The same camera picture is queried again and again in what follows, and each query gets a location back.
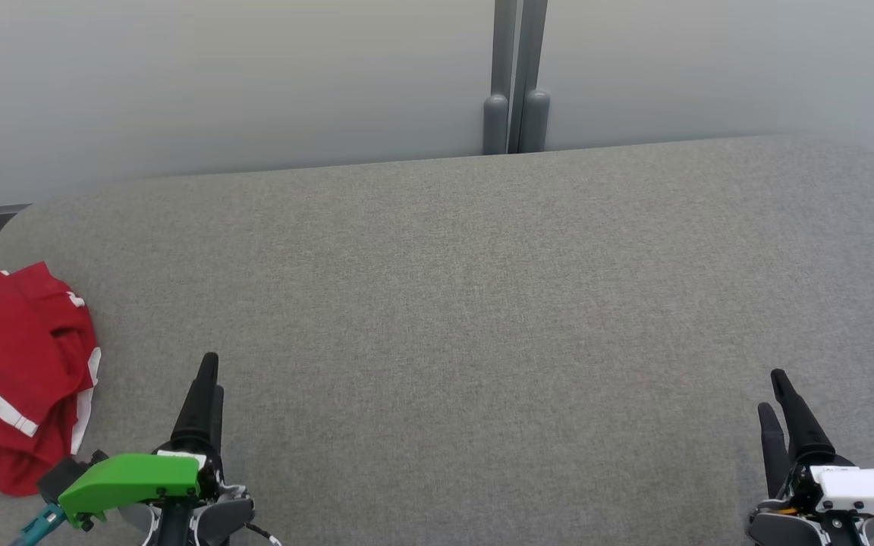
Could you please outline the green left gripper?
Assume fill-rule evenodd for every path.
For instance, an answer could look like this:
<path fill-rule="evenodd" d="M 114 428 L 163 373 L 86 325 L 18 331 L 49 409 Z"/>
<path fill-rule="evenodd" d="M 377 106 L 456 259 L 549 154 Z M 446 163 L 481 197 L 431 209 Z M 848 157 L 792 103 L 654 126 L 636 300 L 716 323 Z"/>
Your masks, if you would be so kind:
<path fill-rule="evenodd" d="M 146 514 L 146 545 L 228 545 L 256 518 L 247 488 L 222 477 L 223 401 L 219 356 L 205 353 L 171 435 L 173 450 L 124 453 L 88 464 L 58 494 L 70 524 L 108 511 Z"/>

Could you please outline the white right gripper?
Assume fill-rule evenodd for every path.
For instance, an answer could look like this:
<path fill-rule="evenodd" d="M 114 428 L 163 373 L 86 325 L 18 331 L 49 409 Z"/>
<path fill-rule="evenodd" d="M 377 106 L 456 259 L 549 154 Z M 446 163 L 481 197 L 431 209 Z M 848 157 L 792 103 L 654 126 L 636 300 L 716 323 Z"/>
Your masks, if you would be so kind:
<path fill-rule="evenodd" d="M 783 369 L 771 371 L 773 407 L 757 405 L 768 498 L 750 512 L 753 545 L 874 545 L 874 469 L 825 466 L 835 446 Z M 807 464 L 791 470 L 791 461 Z"/>

